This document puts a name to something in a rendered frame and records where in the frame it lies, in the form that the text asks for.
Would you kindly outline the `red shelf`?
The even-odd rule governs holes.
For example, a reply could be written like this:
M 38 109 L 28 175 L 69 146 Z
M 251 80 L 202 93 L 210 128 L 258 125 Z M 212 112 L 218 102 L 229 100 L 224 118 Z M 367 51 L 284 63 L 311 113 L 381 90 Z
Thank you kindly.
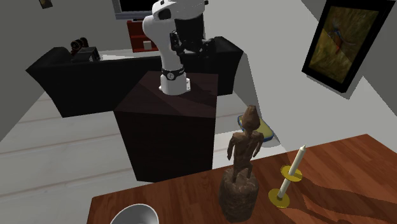
M 156 44 L 154 44 L 143 31 L 143 19 L 128 20 L 127 29 L 132 51 L 134 53 L 158 51 Z

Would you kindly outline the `grey framed screen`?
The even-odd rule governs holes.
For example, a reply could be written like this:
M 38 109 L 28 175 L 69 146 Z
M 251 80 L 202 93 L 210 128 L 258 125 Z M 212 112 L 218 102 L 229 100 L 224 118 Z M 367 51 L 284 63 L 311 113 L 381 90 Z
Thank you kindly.
M 117 20 L 143 19 L 152 14 L 158 0 L 111 0 Z

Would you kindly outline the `dark robot stand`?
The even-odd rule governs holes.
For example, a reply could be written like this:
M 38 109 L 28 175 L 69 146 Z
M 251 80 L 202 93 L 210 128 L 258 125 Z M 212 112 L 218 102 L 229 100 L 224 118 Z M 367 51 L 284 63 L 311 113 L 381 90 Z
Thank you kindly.
M 218 76 L 190 73 L 191 91 L 165 95 L 147 72 L 114 110 L 136 180 L 159 182 L 212 169 Z

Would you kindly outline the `black sofa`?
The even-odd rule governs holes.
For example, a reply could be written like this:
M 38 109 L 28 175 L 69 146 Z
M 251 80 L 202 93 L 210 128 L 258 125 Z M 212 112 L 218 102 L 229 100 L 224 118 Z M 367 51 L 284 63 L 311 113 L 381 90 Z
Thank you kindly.
M 233 92 L 243 51 L 224 37 L 214 38 L 214 53 L 208 58 L 194 53 L 182 56 L 191 92 L 185 96 L 214 106 L 217 96 Z M 160 56 L 73 63 L 64 47 L 54 47 L 27 68 L 50 96 L 62 117 L 114 110 L 145 75 L 151 93 L 159 92 Z

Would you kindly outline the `black box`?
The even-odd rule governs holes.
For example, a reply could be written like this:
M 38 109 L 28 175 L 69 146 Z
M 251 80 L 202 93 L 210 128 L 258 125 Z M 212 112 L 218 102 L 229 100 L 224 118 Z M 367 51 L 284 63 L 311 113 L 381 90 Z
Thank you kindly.
M 81 48 L 72 58 L 72 63 L 100 61 L 101 56 L 95 46 Z

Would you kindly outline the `yellow cushion with blue edge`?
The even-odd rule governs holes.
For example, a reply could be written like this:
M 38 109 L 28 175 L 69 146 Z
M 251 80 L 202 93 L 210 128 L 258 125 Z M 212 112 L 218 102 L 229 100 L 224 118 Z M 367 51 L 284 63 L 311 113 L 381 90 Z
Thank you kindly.
M 242 115 L 237 117 L 237 123 L 242 131 L 244 127 L 242 126 Z M 263 142 L 270 141 L 274 137 L 274 131 L 260 118 L 260 126 L 256 129 L 257 132 L 262 133 L 264 138 Z

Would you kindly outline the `black framed bird picture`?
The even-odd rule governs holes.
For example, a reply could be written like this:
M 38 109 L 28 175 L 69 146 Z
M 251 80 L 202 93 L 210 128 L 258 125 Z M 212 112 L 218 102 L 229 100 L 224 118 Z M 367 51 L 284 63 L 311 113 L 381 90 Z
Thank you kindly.
M 302 72 L 345 93 L 396 0 L 326 0 Z

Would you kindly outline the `brown wooden figure on stump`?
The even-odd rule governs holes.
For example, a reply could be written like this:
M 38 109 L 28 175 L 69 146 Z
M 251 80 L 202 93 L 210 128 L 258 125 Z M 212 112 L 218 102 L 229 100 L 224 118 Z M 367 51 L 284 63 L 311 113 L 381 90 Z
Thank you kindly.
M 260 151 L 264 136 L 257 131 L 260 117 L 255 106 L 247 107 L 241 125 L 243 131 L 233 133 L 229 140 L 227 158 L 233 159 L 233 167 L 223 173 L 218 194 L 223 215 L 230 223 L 250 219 L 259 192 L 251 159 Z

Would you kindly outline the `white candle in gold holder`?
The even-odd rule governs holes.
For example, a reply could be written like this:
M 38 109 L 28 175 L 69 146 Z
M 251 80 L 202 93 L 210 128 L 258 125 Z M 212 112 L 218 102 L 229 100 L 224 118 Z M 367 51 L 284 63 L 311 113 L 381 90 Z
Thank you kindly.
M 291 183 L 299 182 L 303 179 L 302 172 L 298 169 L 300 162 L 306 152 L 306 145 L 303 145 L 298 150 L 296 157 L 291 165 L 284 165 L 281 167 L 280 172 L 284 180 L 280 188 L 273 188 L 268 193 L 269 201 L 278 208 L 287 208 L 290 204 L 289 196 L 286 193 Z

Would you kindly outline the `white bowl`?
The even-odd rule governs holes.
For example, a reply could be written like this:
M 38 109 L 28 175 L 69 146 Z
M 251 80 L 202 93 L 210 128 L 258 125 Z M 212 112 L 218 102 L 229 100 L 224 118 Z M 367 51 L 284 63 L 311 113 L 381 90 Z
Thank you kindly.
M 110 224 L 160 224 L 157 212 L 147 204 L 133 204 L 122 209 Z

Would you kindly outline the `brown wooden table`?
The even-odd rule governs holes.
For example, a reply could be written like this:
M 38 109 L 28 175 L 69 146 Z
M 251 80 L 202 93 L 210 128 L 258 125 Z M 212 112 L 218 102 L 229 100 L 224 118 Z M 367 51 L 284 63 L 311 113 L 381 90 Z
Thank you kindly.
M 290 204 L 268 198 L 279 188 L 280 169 L 295 152 L 256 159 L 260 191 L 252 216 L 242 224 L 397 224 L 397 153 L 363 134 L 307 148 L 301 181 L 287 189 Z M 223 169 L 94 197 L 87 224 L 110 224 L 124 208 L 147 204 L 160 224 L 228 224 L 218 203 Z

